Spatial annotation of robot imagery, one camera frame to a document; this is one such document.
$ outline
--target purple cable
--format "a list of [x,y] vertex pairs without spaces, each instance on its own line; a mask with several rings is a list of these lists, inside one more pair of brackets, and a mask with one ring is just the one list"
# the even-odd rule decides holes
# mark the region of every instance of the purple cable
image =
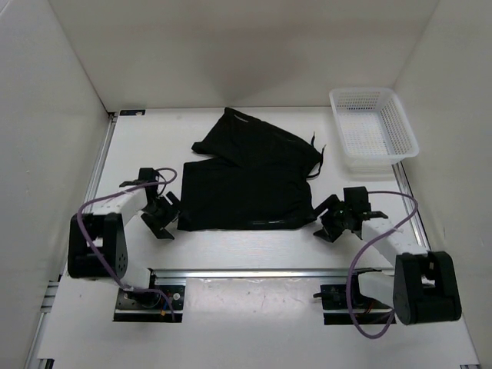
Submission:
[[[82,204],[82,206],[77,210],[77,224],[78,224],[78,226],[80,228],[80,231],[81,231],[82,235],[84,236],[85,240],[87,241],[89,247],[92,249],[92,252],[94,252],[95,256],[101,262],[101,264],[104,267],[104,269],[115,280],[116,284],[121,289],[128,290],[128,289],[131,289],[132,287],[131,286],[128,286],[126,284],[123,284],[123,282],[121,282],[121,279],[118,278],[118,276],[116,275],[115,271],[113,271],[113,269],[111,268],[111,266],[109,265],[109,263],[106,261],[106,259],[104,258],[104,256],[102,256],[101,252],[98,250],[98,248],[96,247],[96,245],[92,241],[91,236],[87,232],[87,229],[85,228],[84,222],[82,220],[83,211],[84,211],[84,209],[86,207],[88,207],[89,205],[95,204],[96,202],[109,200],[110,198],[117,198],[119,196],[122,196],[123,194],[127,194],[128,192],[136,191],[136,190],[138,190],[140,188],[146,188],[146,187],[151,187],[151,186],[159,186],[159,185],[164,185],[164,186],[165,185],[168,185],[171,182],[173,182],[173,180],[175,180],[176,177],[178,176],[178,173],[176,172],[176,170],[174,170],[172,168],[159,168],[159,169],[156,169],[156,171],[164,171],[164,170],[166,170],[166,171],[172,171],[173,174],[174,174],[174,177],[172,179],[170,179],[169,181],[166,181],[163,178],[164,179],[164,182],[148,182],[148,183],[143,183],[143,184],[139,184],[137,186],[134,186],[132,188],[125,189],[124,191],[116,192],[115,194],[109,194],[109,195],[103,196],[101,198],[94,198],[94,199],[92,199],[90,201],[87,201],[85,204]],[[133,292],[135,292],[135,293],[153,292],[155,294],[160,294],[164,298],[164,300],[168,303],[168,305],[169,305],[169,309],[171,310],[172,320],[173,321],[175,320],[175,311],[172,308],[171,300],[169,299],[169,297],[163,291],[161,291],[161,290],[159,290],[157,288],[133,288]]]
[[380,234],[379,236],[373,238],[368,243],[366,243],[366,245],[364,245],[362,247],[362,249],[360,249],[359,252],[355,255],[354,260],[351,263],[351,266],[348,268],[347,284],[346,284],[346,290],[345,290],[345,298],[347,299],[348,314],[350,315],[352,323],[354,323],[354,326],[357,328],[357,330],[364,337],[370,338],[371,340],[375,340],[376,338],[382,337],[387,332],[387,330],[390,327],[391,322],[393,321],[393,318],[394,318],[394,310],[387,313],[388,319],[387,319],[387,322],[384,325],[383,329],[381,330],[381,332],[379,332],[377,334],[369,334],[362,329],[361,325],[357,321],[357,318],[355,317],[354,308],[352,307],[352,298],[351,298],[351,295],[352,295],[352,293],[351,293],[352,292],[352,276],[354,275],[355,265],[357,264],[357,262],[361,258],[362,254],[370,246],[372,246],[376,242],[382,240],[383,238],[386,238],[389,235],[393,234],[394,232],[396,232],[396,230],[399,227],[401,227],[403,224],[407,223],[417,213],[418,202],[414,197],[412,197],[408,194],[402,194],[401,192],[396,192],[396,191],[370,191],[369,194],[396,194],[396,195],[402,196],[404,198],[409,198],[414,203],[414,210],[412,210],[412,212],[403,221],[401,221],[400,223],[395,225],[392,229],[389,229],[388,231],[384,232],[383,234]]

